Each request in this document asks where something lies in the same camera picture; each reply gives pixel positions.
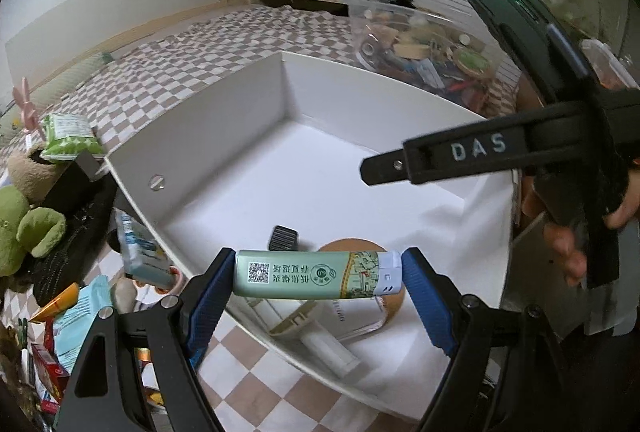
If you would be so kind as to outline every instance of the pink bunny ear toy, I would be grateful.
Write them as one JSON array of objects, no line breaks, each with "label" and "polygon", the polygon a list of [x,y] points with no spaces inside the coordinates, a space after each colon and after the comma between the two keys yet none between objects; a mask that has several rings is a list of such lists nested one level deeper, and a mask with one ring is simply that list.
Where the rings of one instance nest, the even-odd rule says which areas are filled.
[{"label": "pink bunny ear toy", "polygon": [[46,141],[42,126],[38,120],[38,112],[35,105],[31,102],[29,94],[29,83],[26,78],[22,78],[22,90],[14,86],[14,99],[15,104],[20,107],[22,111],[22,123],[24,129],[29,134],[34,130],[37,130],[43,141]]}]

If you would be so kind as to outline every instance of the circular logo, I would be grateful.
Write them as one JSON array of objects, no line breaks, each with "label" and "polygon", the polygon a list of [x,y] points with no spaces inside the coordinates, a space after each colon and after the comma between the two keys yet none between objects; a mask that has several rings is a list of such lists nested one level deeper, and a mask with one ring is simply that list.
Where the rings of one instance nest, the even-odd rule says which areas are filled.
[{"label": "circular logo", "polygon": [[326,286],[335,278],[335,269],[325,264],[317,264],[311,268],[311,282],[318,286]]}]

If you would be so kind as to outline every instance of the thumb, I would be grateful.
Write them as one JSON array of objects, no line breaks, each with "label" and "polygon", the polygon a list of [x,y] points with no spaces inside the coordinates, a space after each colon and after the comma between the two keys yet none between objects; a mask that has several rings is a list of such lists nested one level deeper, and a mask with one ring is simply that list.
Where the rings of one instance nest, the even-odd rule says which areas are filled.
[{"label": "thumb", "polygon": [[640,171],[629,171],[629,186],[622,203],[616,211],[604,218],[608,228],[616,229],[624,226],[640,208]]}]

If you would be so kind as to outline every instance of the checkered fabric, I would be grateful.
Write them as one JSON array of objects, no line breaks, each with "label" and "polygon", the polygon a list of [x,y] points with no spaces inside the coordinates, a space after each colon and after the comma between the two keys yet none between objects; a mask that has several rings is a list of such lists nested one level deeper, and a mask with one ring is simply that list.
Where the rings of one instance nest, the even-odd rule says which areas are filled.
[{"label": "checkered fabric", "polygon": [[[87,115],[110,150],[194,92],[280,50],[352,64],[349,21],[289,6],[233,12],[141,45],[49,111]],[[515,91],[496,82],[484,113],[513,113],[514,105]],[[0,150],[0,172],[16,149],[24,150],[24,137]],[[87,281],[105,274],[113,283],[122,275],[122,264],[106,257],[105,250]],[[37,309],[31,290],[7,293],[2,322],[29,318]],[[43,331],[44,326],[30,326],[34,340],[41,339]],[[302,374],[228,315],[214,332],[199,377],[229,432],[408,432],[413,427]]]}]

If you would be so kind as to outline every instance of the orange tube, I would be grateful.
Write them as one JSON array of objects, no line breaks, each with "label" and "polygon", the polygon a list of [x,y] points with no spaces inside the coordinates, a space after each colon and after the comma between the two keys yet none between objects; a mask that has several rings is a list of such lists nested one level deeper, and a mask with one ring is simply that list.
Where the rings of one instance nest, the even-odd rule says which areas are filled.
[{"label": "orange tube", "polygon": [[78,295],[80,294],[80,287],[75,282],[66,288],[62,293],[50,301],[40,311],[31,317],[30,322],[43,323],[49,318],[53,318],[62,311],[73,307],[78,303]]}]

